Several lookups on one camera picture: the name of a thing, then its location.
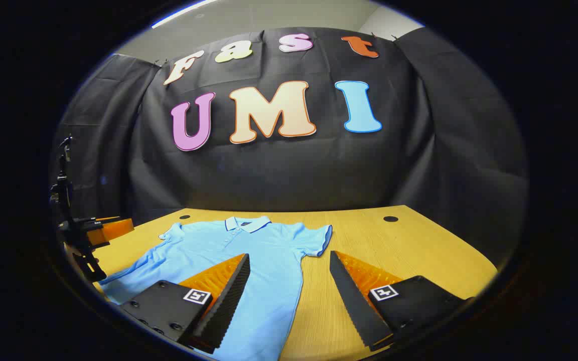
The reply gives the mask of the light blue T-shirt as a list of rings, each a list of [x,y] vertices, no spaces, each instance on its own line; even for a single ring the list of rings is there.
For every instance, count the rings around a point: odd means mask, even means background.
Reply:
[[[250,258],[250,276],[222,344],[218,361],[278,361],[294,322],[303,287],[302,259],[319,257],[331,238],[325,225],[273,223],[268,217],[230,217],[174,223],[133,265],[100,282],[115,304],[166,280],[185,281],[239,254]]]

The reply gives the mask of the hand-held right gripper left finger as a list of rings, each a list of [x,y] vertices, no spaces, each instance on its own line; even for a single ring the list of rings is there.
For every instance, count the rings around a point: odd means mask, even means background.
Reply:
[[[172,342],[212,354],[222,345],[250,275],[239,254],[183,282],[159,280],[120,308]]]

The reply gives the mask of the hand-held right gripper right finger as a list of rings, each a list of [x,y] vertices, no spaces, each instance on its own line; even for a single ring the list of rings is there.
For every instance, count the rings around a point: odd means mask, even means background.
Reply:
[[[402,279],[340,251],[330,273],[351,321],[371,351],[409,341],[463,306],[463,299],[424,276]]]

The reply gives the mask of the black backdrop cloth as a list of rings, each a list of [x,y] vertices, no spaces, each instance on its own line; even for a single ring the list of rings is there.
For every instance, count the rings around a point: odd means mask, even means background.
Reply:
[[[427,28],[393,41],[271,28],[156,65],[114,54],[80,85],[71,136],[79,216],[138,224],[183,208],[405,205],[499,265],[520,239],[527,160],[500,92]]]

